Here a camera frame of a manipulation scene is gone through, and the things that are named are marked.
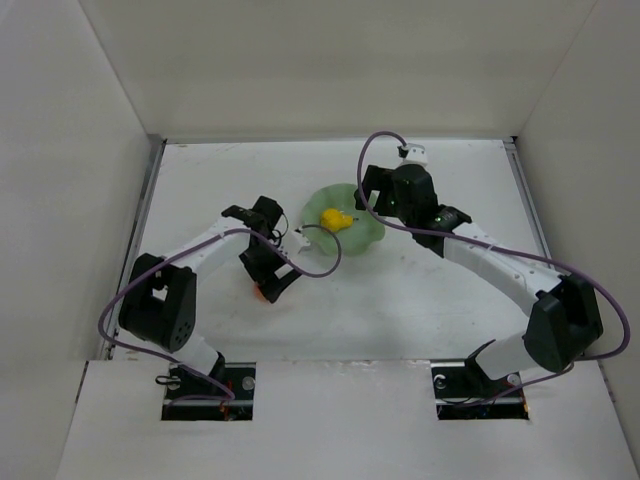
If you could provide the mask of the red orange fake peach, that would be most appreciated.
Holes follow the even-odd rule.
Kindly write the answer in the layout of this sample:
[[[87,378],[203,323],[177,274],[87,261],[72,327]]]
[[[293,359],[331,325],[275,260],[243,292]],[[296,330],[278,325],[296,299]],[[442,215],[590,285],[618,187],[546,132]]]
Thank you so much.
[[[261,301],[261,302],[263,302],[263,303],[268,303],[268,300],[267,300],[267,299],[266,299],[266,297],[263,295],[263,293],[262,293],[262,291],[260,290],[260,288],[259,288],[259,285],[258,285],[258,284],[255,284],[255,285],[253,286],[253,293],[254,293],[254,296],[255,296],[259,301]]]

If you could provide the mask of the yellow fake pear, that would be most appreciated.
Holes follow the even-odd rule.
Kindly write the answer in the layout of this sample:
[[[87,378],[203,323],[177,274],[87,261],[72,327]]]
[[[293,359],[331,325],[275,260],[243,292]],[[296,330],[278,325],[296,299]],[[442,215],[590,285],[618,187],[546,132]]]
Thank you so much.
[[[352,228],[358,221],[358,217],[335,208],[328,208],[320,215],[320,225],[332,233]]]

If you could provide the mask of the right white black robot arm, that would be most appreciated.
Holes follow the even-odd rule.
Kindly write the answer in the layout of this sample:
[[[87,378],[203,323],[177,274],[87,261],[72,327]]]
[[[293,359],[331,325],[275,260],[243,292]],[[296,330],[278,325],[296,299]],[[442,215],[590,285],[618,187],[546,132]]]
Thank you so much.
[[[416,163],[370,165],[357,173],[356,207],[378,220],[400,221],[420,246],[466,268],[500,291],[527,317],[526,328],[470,354],[465,373],[478,389],[522,370],[563,372],[603,333],[593,286],[540,263],[506,254],[472,218],[439,202],[433,180]]]

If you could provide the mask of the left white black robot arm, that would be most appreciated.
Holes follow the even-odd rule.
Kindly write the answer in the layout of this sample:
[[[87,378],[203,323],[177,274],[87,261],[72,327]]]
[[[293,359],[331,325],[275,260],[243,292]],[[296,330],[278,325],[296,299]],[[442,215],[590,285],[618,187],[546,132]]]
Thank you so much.
[[[278,229],[285,217],[273,199],[261,196],[250,208],[232,205],[209,229],[163,256],[144,253],[134,262],[118,323],[158,353],[207,383],[221,383],[225,359],[195,332],[199,282],[238,259],[269,303],[301,273],[286,261],[305,245],[302,236]]]

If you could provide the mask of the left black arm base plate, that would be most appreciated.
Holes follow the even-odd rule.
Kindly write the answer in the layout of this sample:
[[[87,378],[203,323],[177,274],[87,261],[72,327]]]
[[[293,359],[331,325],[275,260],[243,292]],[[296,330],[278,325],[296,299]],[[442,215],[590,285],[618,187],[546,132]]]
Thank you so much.
[[[164,388],[161,419],[163,421],[234,422],[253,419],[256,389],[255,363],[228,363],[219,386],[195,377],[171,365],[155,383]]]

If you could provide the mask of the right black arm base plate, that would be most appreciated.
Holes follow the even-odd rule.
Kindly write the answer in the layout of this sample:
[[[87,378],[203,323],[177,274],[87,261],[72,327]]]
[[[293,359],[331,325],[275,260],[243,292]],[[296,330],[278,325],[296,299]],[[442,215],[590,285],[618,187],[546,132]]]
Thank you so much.
[[[435,363],[431,368],[439,420],[528,420],[518,372],[501,379],[478,377],[463,363]]]

